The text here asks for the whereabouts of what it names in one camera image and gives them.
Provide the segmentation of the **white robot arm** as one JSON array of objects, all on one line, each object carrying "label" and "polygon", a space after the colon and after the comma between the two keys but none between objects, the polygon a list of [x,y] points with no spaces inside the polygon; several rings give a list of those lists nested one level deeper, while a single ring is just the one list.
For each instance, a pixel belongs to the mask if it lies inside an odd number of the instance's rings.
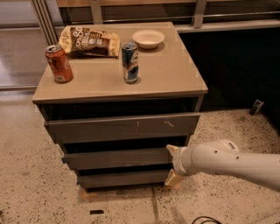
[{"label": "white robot arm", "polygon": [[193,147],[168,144],[172,168],[164,184],[175,186],[184,176],[200,172],[228,175],[259,186],[280,191],[280,155],[241,153],[237,145],[227,139],[200,143]]}]

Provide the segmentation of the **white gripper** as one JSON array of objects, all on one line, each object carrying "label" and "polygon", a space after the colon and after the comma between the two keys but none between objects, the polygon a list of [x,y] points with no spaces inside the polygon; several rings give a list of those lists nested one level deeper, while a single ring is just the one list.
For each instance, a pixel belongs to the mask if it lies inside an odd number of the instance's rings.
[{"label": "white gripper", "polygon": [[166,149],[172,155],[173,169],[170,169],[167,179],[164,184],[166,186],[175,186],[182,181],[182,176],[193,175],[191,167],[191,150],[187,147],[178,147],[175,145],[167,144]]}]

